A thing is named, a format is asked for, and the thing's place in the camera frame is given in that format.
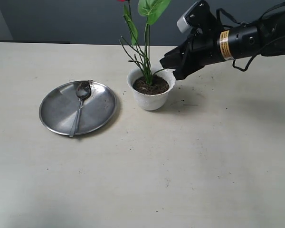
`warning label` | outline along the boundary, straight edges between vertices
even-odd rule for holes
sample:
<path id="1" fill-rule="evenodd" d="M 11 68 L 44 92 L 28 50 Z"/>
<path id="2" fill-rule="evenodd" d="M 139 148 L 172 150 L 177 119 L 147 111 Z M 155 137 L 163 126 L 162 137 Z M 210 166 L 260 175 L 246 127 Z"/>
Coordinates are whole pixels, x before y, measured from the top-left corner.
<path id="1" fill-rule="evenodd" d="M 222 32 L 220 34 L 220 37 L 219 37 L 220 51 L 222 53 L 223 58 L 226 61 L 234 60 L 234 58 L 230 52 L 228 37 L 229 37 L 229 30 Z"/>

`metal spoon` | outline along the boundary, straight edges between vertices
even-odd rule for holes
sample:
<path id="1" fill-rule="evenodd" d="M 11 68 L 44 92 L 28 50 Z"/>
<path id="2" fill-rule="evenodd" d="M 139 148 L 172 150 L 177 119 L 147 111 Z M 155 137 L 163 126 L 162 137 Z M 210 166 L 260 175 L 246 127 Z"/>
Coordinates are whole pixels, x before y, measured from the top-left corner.
<path id="1" fill-rule="evenodd" d="M 83 81 L 79 84 L 76 90 L 76 96 L 79 98 L 79 107 L 77 109 L 76 117 L 71 128 L 70 137 L 72 138 L 78 128 L 80 113 L 81 113 L 81 106 L 84 103 L 84 100 L 87 99 L 91 95 L 91 87 L 88 81 Z"/>

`white flower pot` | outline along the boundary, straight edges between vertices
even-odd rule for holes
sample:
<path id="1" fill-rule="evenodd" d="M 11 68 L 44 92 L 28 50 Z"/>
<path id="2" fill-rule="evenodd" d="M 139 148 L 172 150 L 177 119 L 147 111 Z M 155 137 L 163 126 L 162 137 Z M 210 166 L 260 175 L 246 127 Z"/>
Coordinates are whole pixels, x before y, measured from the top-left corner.
<path id="1" fill-rule="evenodd" d="M 157 70 L 160 70 L 159 67 L 151 67 L 151 71 L 154 73 Z M 169 84 L 169 90 L 162 94 L 158 95 L 145 95 L 135 89 L 133 89 L 134 82 L 143 76 L 141 70 L 136 68 L 132 70 L 128 75 L 128 85 L 133 91 L 134 98 L 137 104 L 144 110 L 153 111 L 162 107 L 168 99 L 169 92 L 173 89 L 175 85 L 175 77 L 173 73 L 169 70 L 163 70 L 159 73 L 156 73 L 158 77 L 163 78 Z"/>

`stainless steel plate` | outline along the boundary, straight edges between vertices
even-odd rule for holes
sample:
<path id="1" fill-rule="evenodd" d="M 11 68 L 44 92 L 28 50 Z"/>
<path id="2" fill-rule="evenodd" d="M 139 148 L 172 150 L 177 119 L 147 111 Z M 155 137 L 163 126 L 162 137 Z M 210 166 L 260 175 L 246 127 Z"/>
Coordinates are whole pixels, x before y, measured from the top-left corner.
<path id="1" fill-rule="evenodd" d="M 79 105 L 76 88 L 80 81 L 70 82 L 51 91 L 42 101 L 39 117 L 51 131 L 69 135 Z M 104 126 L 114 115 L 117 99 L 113 91 L 98 82 L 91 82 L 91 96 L 84 101 L 75 135 L 87 134 Z"/>

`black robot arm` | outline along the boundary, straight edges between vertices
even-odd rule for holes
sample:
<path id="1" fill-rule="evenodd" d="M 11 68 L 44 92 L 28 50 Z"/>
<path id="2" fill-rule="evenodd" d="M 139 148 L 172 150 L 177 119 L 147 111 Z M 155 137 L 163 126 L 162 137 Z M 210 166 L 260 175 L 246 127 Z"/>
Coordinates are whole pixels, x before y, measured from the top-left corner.
<path id="1" fill-rule="evenodd" d="M 266 11 L 258 20 L 239 23 L 223 9 L 218 9 L 215 17 L 206 1 L 198 1 L 177 23 L 181 32 L 191 29 L 187 40 L 166 53 L 160 60 L 161 65 L 175 69 L 173 74 L 176 80 L 183 80 L 204 66 L 218 62 L 233 60 L 234 68 L 247 71 L 257 55 L 285 55 L 285 11 L 267 16 L 267 13 L 282 6 L 285 2 Z M 220 13 L 238 26 L 222 25 Z M 246 67 L 237 67 L 236 59 L 245 57 L 251 57 Z"/>

